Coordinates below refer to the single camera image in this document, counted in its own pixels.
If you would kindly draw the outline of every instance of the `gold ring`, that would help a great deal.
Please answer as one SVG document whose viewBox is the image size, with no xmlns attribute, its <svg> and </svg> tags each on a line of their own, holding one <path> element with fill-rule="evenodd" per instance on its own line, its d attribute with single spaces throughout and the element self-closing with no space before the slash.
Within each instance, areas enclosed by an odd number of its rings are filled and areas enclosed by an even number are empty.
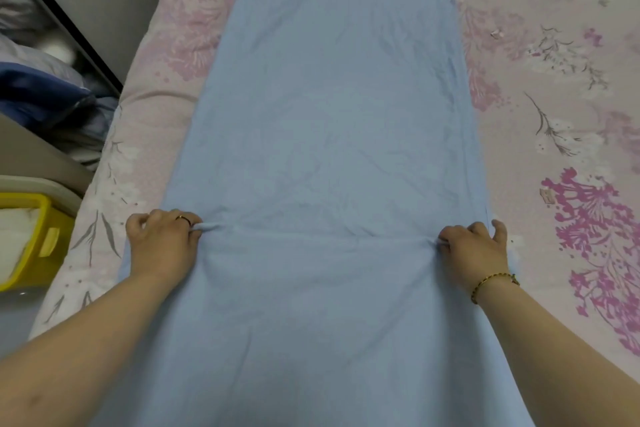
<svg viewBox="0 0 640 427">
<path fill-rule="evenodd" d="M 189 228 L 191 228 L 193 226 L 193 224 L 191 223 L 191 220 L 189 218 L 187 218 L 186 216 L 182 216 L 181 214 L 179 214 L 176 217 L 176 220 L 180 220 L 180 218 L 182 218 L 183 220 L 186 220 L 187 223 L 189 223 Z"/>
</svg>

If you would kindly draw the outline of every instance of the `yellow container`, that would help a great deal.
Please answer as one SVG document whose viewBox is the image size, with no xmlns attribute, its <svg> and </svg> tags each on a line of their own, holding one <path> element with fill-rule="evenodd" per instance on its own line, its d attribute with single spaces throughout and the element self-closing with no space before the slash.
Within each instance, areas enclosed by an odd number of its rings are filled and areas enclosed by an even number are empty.
<svg viewBox="0 0 640 427">
<path fill-rule="evenodd" d="M 40 210 L 31 240 L 9 280 L 0 284 L 0 292 L 22 287 L 48 286 L 67 255 L 74 219 L 53 209 L 44 194 L 0 192 L 0 208 L 37 208 Z"/>
</svg>

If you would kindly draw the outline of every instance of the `bracelet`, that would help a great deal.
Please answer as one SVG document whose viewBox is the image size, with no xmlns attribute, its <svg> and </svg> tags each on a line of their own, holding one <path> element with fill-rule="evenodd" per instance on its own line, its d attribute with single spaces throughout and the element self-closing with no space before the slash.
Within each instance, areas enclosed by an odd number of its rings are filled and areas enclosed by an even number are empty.
<svg viewBox="0 0 640 427">
<path fill-rule="evenodd" d="M 487 275 L 486 277 L 484 277 L 479 284 L 476 286 L 476 288 L 474 289 L 474 291 L 471 293 L 471 302 L 473 302 L 474 304 L 477 304 L 477 300 L 476 300 L 476 295 L 478 293 L 478 289 L 480 289 L 480 287 L 482 287 L 482 285 L 484 284 L 484 282 L 486 282 L 487 280 L 489 280 L 490 278 L 493 277 L 509 277 L 511 279 L 511 281 L 516 285 L 519 286 L 520 282 L 518 282 L 518 280 L 516 279 L 516 274 L 510 274 L 507 272 L 498 272 L 498 273 L 493 273 L 491 275 Z"/>
</svg>

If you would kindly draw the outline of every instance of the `pink floral bedsheet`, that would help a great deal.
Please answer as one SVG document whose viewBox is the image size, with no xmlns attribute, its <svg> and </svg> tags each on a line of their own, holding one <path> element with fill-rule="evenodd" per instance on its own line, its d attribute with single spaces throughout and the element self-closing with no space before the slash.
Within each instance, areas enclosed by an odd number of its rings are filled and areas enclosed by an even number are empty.
<svg viewBox="0 0 640 427">
<path fill-rule="evenodd" d="M 234 0 L 160 0 L 32 335 L 115 283 Z M 493 209 L 524 287 L 640 380 L 640 0 L 457 0 Z"/>
</svg>

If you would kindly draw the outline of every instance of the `leaf print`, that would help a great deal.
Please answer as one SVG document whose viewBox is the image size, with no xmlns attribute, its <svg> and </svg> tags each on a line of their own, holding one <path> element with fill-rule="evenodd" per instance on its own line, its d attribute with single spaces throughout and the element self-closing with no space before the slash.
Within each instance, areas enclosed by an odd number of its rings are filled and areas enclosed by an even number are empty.
<svg viewBox="0 0 640 427">
<path fill-rule="evenodd" d="M 122 257 L 120 256 L 120 253 L 117 252 L 116 244 L 115 244 L 115 241 L 113 240 L 113 230 L 111 229 L 111 225 L 109 224 L 107 219 L 104 217 L 104 213 L 100 213 L 100 214 L 102 215 L 102 222 L 104 223 L 104 229 L 107 232 L 107 239 L 109 240 L 109 245 L 111 245 L 111 249 L 113 250 L 113 253 L 118 255 L 118 258 L 121 259 Z"/>
<path fill-rule="evenodd" d="M 95 221 L 91 225 L 89 225 L 89 227 L 86 229 L 82 237 L 80 237 L 80 239 L 76 242 L 76 244 L 73 245 L 71 248 L 69 248 L 69 250 L 73 250 L 78 245 L 80 245 L 86 239 L 86 237 L 88 237 L 91 234 L 94 228 L 95 228 Z"/>
<path fill-rule="evenodd" d="M 62 305 L 63 300 L 65 300 L 65 294 L 62 294 L 62 297 L 60 297 L 60 299 L 55 304 L 53 304 L 53 310 L 51 311 L 51 314 L 49 314 L 49 317 L 47 318 L 47 320 L 44 321 L 44 324 L 49 324 L 49 321 L 51 320 L 51 318 L 58 313 L 58 310 L 60 310 L 60 306 Z"/>
<path fill-rule="evenodd" d="M 80 307 L 80 310 L 84 309 L 92 302 L 93 302 L 93 299 L 91 298 L 91 294 L 89 293 L 89 291 L 86 291 L 84 293 L 84 298 L 82 299 L 82 306 Z"/>
</svg>

